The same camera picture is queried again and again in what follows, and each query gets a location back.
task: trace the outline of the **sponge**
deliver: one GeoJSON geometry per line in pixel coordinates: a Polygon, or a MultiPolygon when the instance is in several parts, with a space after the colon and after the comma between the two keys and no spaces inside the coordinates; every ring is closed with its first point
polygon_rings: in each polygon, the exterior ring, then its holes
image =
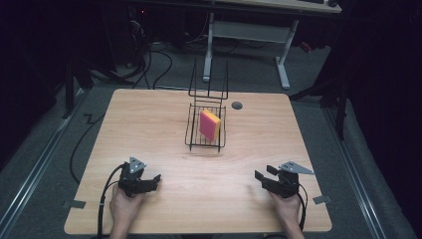
{"type": "Polygon", "coordinates": [[[220,131],[221,120],[206,109],[201,112],[199,120],[199,131],[210,141],[214,141],[220,131]]]}

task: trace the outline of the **tape piece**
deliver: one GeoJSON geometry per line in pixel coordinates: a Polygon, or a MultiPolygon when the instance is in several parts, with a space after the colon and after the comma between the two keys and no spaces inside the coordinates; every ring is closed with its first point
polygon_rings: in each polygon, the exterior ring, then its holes
{"type": "Polygon", "coordinates": [[[319,196],[319,197],[315,197],[314,198],[314,203],[315,204],[320,204],[320,203],[329,203],[332,202],[332,199],[330,196],[319,196]]]}
{"type": "Polygon", "coordinates": [[[74,208],[81,208],[81,209],[83,209],[84,207],[85,207],[85,204],[87,204],[86,202],[84,202],[84,201],[77,201],[77,200],[72,200],[72,201],[70,201],[70,200],[65,200],[65,202],[63,203],[63,208],[71,208],[71,207],[74,207],[74,208]]]}

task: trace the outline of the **person's right hand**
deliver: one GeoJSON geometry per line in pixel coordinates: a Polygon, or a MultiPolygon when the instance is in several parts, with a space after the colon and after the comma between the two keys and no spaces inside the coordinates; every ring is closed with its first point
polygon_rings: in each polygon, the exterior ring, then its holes
{"type": "Polygon", "coordinates": [[[295,194],[289,198],[282,198],[273,192],[269,191],[269,193],[276,204],[276,212],[287,237],[289,239],[305,238],[299,226],[299,210],[301,207],[299,197],[295,194]]]}

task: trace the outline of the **gray carpet floor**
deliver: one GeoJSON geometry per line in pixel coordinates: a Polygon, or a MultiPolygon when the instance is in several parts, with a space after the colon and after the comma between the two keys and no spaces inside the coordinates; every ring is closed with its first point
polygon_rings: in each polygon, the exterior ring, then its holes
{"type": "MultiPolygon", "coordinates": [[[[227,50],[230,47],[227,46],[216,49],[220,51],[216,51],[214,55],[212,76],[222,77],[222,69],[228,61],[230,91],[292,95],[314,83],[329,53],[329,48],[317,49],[310,53],[291,48],[286,61],[291,88],[285,91],[281,87],[274,58],[268,56],[268,53],[274,52],[272,47],[275,46],[262,49],[262,52],[267,52],[265,54],[248,47],[238,48],[230,53],[227,50]]],[[[195,59],[198,64],[198,74],[202,74],[203,49],[181,51],[164,45],[156,45],[153,48],[159,53],[151,54],[151,65],[146,74],[148,83],[142,79],[136,86],[138,89],[147,89],[148,86],[151,88],[154,80],[166,71],[170,63],[170,70],[156,83],[157,89],[187,88],[195,59]]],[[[148,64],[148,56],[145,56],[145,59],[148,64]]],[[[118,73],[124,75],[129,71],[119,68],[118,73]]],[[[4,234],[4,238],[90,238],[93,236],[68,235],[64,231],[69,209],[64,208],[63,203],[65,200],[74,199],[78,190],[78,185],[70,173],[70,160],[74,153],[72,169],[75,176],[81,178],[102,122],[100,120],[92,126],[76,147],[78,141],[91,126],[88,123],[87,114],[92,116],[92,120],[99,119],[106,112],[112,92],[118,88],[130,88],[130,86],[95,80],[95,86],[84,93],[84,98],[79,98],[79,107],[58,141],[47,169],[43,172],[35,190],[31,191],[26,205],[17,213],[19,217],[11,222],[10,230],[4,234]]],[[[63,115],[66,111],[64,90],[57,94],[57,99],[58,103],[34,126],[10,163],[0,173],[0,191],[2,192],[0,215],[8,213],[9,205],[36,165],[49,139],[64,121],[63,115]]],[[[326,233],[306,233],[306,237],[373,238],[365,214],[351,186],[350,177],[342,160],[343,152],[338,146],[332,125],[326,118],[327,112],[335,110],[321,109],[317,100],[318,97],[306,97],[292,102],[292,105],[313,162],[321,192],[332,199],[332,202],[326,205],[332,221],[332,229],[326,233]]],[[[346,145],[367,194],[373,202],[373,208],[381,222],[385,238],[416,238],[366,147],[351,104],[347,105],[344,136],[345,141],[342,143],[346,145]]],[[[245,235],[229,235],[228,238],[244,237],[245,235]]]]}

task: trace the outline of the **human hand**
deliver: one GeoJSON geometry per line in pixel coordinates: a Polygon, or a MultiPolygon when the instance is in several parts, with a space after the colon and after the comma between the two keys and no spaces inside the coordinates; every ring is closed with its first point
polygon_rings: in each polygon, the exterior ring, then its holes
{"type": "Polygon", "coordinates": [[[109,204],[113,221],[109,235],[110,239],[126,238],[129,227],[136,217],[145,193],[136,194],[133,198],[127,197],[116,184],[112,188],[112,199],[109,204]]]}
{"type": "Polygon", "coordinates": [[[276,212],[282,223],[282,227],[289,239],[305,238],[299,226],[299,209],[301,200],[295,194],[289,198],[282,198],[280,195],[270,192],[276,204],[276,212]]]}

